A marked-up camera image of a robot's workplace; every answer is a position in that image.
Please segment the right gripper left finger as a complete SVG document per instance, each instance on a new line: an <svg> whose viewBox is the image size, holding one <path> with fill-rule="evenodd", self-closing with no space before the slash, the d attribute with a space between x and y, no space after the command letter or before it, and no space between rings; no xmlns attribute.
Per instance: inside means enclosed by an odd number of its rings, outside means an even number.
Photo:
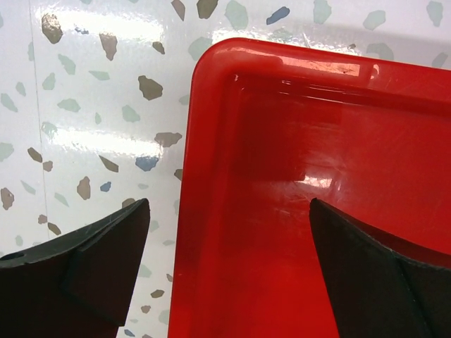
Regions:
<svg viewBox="0 0 451 338"><path fill-rule="evenodd" d="M149 231L140 199L1 257L2 337L115 337L127 320Z"/></svg>

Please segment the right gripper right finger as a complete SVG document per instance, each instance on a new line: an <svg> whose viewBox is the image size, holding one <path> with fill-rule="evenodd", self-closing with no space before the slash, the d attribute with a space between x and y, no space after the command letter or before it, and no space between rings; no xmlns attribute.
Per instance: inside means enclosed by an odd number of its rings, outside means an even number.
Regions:
<svg viewBox="0 0 451 338"><path fill-rule="evenodd" d="M320 199L309 223L340 337L450 336L450 255Z"/></svg>

